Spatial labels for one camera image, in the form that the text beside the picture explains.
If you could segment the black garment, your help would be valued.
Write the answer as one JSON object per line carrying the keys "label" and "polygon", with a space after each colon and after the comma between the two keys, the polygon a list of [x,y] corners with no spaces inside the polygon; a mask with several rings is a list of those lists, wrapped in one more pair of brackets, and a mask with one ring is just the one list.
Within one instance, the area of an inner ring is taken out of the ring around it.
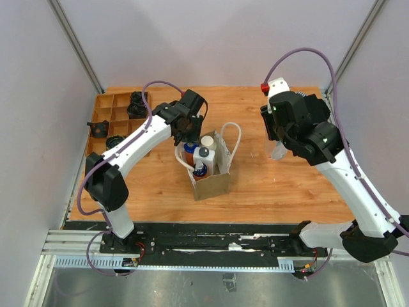
{"label": "black garment", "polygon": [[303,98],[313,123],[328,121],[330,118],[330,109],[323,99],[318,98],[315,94],[303,95]]}

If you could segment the blue white striped cloth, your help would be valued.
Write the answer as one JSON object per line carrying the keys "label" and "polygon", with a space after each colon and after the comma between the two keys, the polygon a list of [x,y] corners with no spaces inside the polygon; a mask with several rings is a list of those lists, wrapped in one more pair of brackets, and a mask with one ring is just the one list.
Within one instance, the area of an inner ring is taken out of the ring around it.
{"label": "blue white striped cloth", "polygon": [[301,95],[301,96],[303,96],[303,97],[306,97],[306,96],[307,96],[307,94],[304,93],[304,92],[302,92],[302,91],[298,91],[298,92],[296,92],[296,94],[299,94],[299,95]]}

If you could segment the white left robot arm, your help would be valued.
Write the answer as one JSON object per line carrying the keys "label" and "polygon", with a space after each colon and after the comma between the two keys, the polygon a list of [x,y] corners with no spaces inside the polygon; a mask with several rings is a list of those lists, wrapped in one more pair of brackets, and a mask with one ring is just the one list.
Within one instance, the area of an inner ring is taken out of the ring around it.
{"label": "white left robot arm", "polygon": [[84,188],[98,203],[108,229],[116,236],[114,245],[123,253],[133,251],[137,237],[126,201],[129,190],[125,178],[130,170],[161,142],[173,138],[174,145],[198,141],[205,115],[200,114],[207,101],[187,90],[180,100],[161,103],[146,121],[114,148],[86,158]]}

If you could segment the orange bottle blue pump collar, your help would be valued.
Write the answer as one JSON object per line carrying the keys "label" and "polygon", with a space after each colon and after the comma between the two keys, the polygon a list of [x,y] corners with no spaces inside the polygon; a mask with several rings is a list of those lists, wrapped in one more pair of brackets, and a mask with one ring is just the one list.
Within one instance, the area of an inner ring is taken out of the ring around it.
{"label": "orange bottle blue pump collar", "polygon": [[195,149],[198,147],[197,143],[185,143],[183,145],[183,149],[184,149],[184,156],[185,156],[185,162],[189,165],[189,166],[193,166],[194,165],[194,151]]}

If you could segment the beige canvas bag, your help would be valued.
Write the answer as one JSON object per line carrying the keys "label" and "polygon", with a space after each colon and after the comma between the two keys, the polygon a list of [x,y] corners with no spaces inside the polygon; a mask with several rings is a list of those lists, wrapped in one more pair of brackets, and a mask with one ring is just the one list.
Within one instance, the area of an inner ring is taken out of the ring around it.
{"label": "beige canvas bag", "polygon": [[[223,138],[225,130],[229,126],[236,127],[238,131],[238,137],[236,139],[236,143],[232,151],[228,149],[228,146],[226,145],[226,142],[224,141]],[[192,174],[194,171],[194,165],[189,166],[185,162],[183,149],[183,145],[185,143],[177,145],[174,151],[174,156],[176,160],[187,170],[187,175],[192,184],[193,195],[196,201],[214,198],[216,196],[221,196],[229,192],[230,168],[235,153],[238,150],[239,144],[241,142],[242,130],[237,123],[227,122],[221,127],[221,130],[219,132],[215,130],[213,132],[209,132],[199,137],[199,141],[197,142],[198,147],[202,147],[200,144],[200,140],[205,135],[212,136],[217,144],[217,149],[215,151],[215,166],[213,169],[208,168],[209,175],[207,178],[204,178],[197,182],[194,180]]]}

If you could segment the cream bottle beige cap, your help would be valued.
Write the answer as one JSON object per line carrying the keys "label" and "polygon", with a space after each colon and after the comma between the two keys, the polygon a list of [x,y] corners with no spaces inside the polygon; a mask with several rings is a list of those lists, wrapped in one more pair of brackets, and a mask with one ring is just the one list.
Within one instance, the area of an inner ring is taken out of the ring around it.
{"label": "cream bottle beige cap", "polygon": [[206,147],[209,150],[216,151],[217,149],[217,144],[215,142],[215,139],[210,135],[203,136],[200,140],[200,144],[202,147]]}

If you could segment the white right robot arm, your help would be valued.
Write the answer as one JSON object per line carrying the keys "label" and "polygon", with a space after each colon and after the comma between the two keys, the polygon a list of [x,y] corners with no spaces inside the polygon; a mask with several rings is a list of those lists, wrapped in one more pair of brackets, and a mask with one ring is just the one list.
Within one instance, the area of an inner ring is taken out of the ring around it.
{"label": "white right robot arm", "polygon": [[315,94],[291,91],[283,78],[262,84],[261,91],[268,98],[260,111],[269,140],[315,167],[354,216],[346,223],[300,223],[291,233],[290,250],[303,256],[312,248],[343,249],[364,263],[392,253],[408,230],[408,216],[388,205],[376,189],[366,189],[364,175],[355,173],[358,163],[348,158],[339,129],[328,120],[326,103]]}

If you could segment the clear bottle pink cap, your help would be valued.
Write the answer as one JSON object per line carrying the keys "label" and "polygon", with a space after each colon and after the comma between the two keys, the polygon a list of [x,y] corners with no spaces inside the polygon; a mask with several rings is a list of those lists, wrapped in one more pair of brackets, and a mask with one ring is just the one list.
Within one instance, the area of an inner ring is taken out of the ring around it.
{"label": "clear bottle pink cap", "polygon": [[287,154],[287,148],[281,141],[276,142],[275,148],[272,150],[271,159],[279,161],[283,159]]}

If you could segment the white bottle grey cap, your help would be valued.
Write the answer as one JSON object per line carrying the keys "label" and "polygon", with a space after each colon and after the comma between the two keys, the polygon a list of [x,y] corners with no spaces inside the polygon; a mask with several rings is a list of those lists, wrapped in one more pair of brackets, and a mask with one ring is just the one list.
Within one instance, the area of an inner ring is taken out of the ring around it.
{"label": "white bottle grey cap", "polygon": [[194,164],[201,161],[208,168],[213,169],[215,166],[215,151],[207,147],[196,147],[193,153]]}

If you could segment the wooden compartment tray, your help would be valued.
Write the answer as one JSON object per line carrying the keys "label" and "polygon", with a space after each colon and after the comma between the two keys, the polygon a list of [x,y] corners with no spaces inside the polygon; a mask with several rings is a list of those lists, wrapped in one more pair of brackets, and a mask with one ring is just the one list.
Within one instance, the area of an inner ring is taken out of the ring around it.
{"label": "wooden compartment tray", "polygon": [[132,92],[99,94],[95,98],[95,105],[91,120],[89,122],[109,122],[109,131],[106,138],[93,138],[90,134],[86,146],[86,155],[95,152],[98,155],[106,150],[105,142],[108,137],[120,135],[128,137],[135,132],[148,118],[130,120],[127,114],[127,107],[130,103]]}

